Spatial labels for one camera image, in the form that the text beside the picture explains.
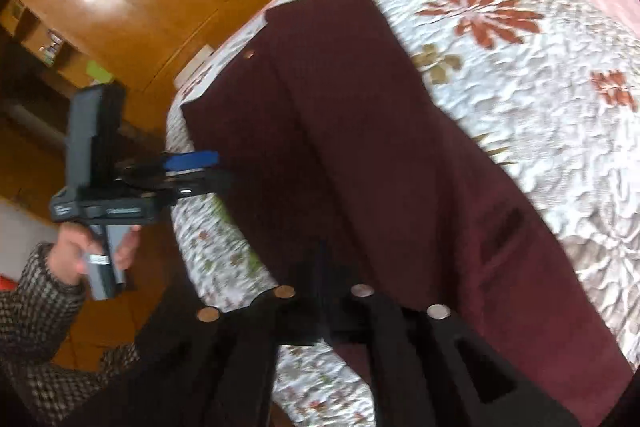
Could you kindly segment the person's left hand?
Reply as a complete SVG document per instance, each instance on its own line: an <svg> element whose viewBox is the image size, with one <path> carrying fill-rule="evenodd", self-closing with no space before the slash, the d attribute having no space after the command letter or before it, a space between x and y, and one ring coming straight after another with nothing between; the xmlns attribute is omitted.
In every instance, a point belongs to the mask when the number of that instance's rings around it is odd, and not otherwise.
<svg viewBox="0 0 640 427"><path fill-rule="evenodd" d="M134 261L140 244L141 230L140 225L131 227L117 247L114 262L119 270L127 270ZM47 266L61 283L77 286L81 277L87 274L85 253L100 255L102 246L83 225L63 223L58 228L58 238L49 251Z"/></svg>

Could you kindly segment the checkered sleeve left forearm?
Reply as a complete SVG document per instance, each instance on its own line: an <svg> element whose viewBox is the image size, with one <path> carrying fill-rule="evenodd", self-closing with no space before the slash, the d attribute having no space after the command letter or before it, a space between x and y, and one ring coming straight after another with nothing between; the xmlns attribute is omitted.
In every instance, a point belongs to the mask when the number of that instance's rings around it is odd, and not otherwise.
<svg viewBox="0 0 640 427"><path fill-rule="evenodd" d="M28 423L58 426L139 361L133 343L104 351L95 372L53 358L85 302L84 286L60 282L47 265L52 245L29 255L17 286L1 293L1 405Z"/></svg>

